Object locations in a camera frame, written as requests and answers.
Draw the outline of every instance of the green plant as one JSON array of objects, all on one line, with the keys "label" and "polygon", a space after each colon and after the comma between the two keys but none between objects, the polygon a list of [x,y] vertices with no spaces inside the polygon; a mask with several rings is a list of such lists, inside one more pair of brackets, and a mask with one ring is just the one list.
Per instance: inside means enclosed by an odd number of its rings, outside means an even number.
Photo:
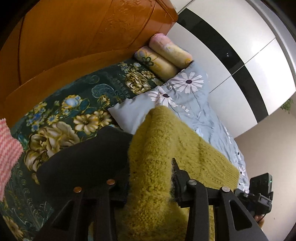
[{"label": "green plant", "polygon": [[291,106],[293,104],[293,100],[290,98],[288,99],[283,105],[280,107],[282,110],[287,111],[290,114]]}]

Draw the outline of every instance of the black cable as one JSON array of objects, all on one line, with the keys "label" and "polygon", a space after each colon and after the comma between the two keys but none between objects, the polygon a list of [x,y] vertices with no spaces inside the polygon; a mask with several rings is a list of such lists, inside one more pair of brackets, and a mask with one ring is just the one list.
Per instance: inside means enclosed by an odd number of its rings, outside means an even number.
[{"label": "black cable", "polygon": [[260,221],[265,217],[265,215],[266,214],[264,214],[263,217],[259,221],[257,221],[257,223],[260,223]]}]

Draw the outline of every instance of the floral bedsheet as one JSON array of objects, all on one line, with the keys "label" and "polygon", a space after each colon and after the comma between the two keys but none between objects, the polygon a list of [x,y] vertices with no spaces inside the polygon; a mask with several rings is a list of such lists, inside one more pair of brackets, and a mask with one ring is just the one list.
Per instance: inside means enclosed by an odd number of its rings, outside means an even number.
[{"label": "floral bedsheet", "polygon": [[133,59],[83,76],[30,110],[12,128],[24,153],[5,188],[2,214],[17,240],[32,240],[53,209],[41,194],[37,169],[58,151],[118,127],[107,108],[163,83]]}]

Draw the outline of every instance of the pink and white fabric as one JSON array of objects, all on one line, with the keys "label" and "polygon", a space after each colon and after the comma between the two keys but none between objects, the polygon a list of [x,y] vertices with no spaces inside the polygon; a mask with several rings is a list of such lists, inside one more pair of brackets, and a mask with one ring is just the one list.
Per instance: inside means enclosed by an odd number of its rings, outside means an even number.
[{"label": "pink and white fabric", "polygon": [[0,201],[11,176],[11,169],[23,152],[22,144],[11,136],[6,119],[0,120]]}]

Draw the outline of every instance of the black cloth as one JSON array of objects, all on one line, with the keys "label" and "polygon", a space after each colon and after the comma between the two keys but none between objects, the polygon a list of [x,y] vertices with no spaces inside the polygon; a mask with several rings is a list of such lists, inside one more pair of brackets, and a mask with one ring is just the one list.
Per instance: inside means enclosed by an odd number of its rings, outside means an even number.
[{"label": "black cloth", "polygon": [[91,188],[105,183],[128,161],[132,135],[106,126],[97,136],[53,155],[37,170],[48,202],[56,209],[65,204],[76,186]]}]

